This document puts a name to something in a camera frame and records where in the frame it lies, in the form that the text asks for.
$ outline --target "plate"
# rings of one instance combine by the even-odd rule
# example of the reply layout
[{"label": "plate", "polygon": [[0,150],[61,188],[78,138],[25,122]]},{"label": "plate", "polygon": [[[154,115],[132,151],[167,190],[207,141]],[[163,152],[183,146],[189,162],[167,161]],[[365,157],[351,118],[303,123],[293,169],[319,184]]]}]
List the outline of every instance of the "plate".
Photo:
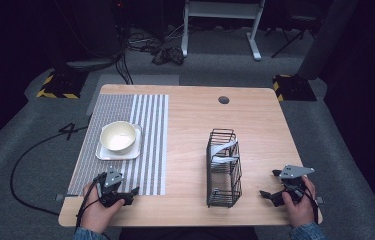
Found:
[{"label": "plate", "polygon": [[131,146],[130,150],[124,154],[118,154],[110,151],[103,147],[103,145],[98,141],[96,149],[96,157],[100,160],[130,160],[135,159],[140,154],[141,147],[141,127],[139,125],[133,124],[135,128],[135,142]]}]

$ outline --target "blue sleeve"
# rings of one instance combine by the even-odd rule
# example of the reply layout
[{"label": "blue sleeve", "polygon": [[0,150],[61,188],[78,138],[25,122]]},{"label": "blue sleeve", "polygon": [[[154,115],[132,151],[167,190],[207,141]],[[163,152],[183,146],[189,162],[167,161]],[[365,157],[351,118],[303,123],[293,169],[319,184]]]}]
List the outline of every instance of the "blue sleeve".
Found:
[{"label": "blue sleeve", "polygon": [[79,227],[74,234],[73,240],[107,240],[105,236],[100,233],[90,231]]},{"label": "blue sleeve", "polygon": [[293,228],[290,237],[292,240],[327,240],[321,228],[314,222]]}]

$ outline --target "gray and white striped cloth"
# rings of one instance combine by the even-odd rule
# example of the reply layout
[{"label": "gray and white striped cloth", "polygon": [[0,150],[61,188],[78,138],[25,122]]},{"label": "gray and white striped cloth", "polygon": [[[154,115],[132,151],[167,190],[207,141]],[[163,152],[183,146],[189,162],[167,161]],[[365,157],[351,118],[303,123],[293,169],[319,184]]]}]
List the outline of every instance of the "gray and white striped cloth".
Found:
[{"label": "gray and white striped cloth", "polygon": [[[165,195],[168,95],[100,94],[88,127],[68,194],[82,195],[83,187],[112,166],[123,174],[118,192],[139,186],[140,195]],[[95,152],[102,127],[127,121],[142,129],[140,154],[133,160],[100,160]]]}]

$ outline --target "wire rack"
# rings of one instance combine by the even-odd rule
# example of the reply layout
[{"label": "wire rack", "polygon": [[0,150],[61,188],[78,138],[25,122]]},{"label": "wire rack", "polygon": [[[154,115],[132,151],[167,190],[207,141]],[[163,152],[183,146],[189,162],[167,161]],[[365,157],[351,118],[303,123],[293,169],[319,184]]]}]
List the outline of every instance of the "wire rack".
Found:
[{"label": "wire rack", "polygon": [[232,207],[240,198],[239,144],[231,129],[213,129],[206,148],[207,205]]}]

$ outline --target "wooden surface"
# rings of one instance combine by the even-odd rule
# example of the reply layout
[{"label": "wooden surface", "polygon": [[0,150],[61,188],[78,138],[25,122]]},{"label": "wooden surface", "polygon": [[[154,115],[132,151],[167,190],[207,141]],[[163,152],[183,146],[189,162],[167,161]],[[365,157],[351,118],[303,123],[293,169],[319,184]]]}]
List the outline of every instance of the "wooden surface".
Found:
[{"label": "wooden surface", "polygon": [[[285,207],[276,208],[259,194],[282,189],[273,169],[302,166],[272,89],[105,85],[100,93],[169,95],[166,195],[136,196],[111,225],[288,224]],[[219,103],[220,96],[230,102]],[[214,128],[233,129],[239,141],[243,195],[232,208],[206,205],[206,145]],[[65,199],[59,216],[62,226],[75,226],[81,202],[82,197]]]}]

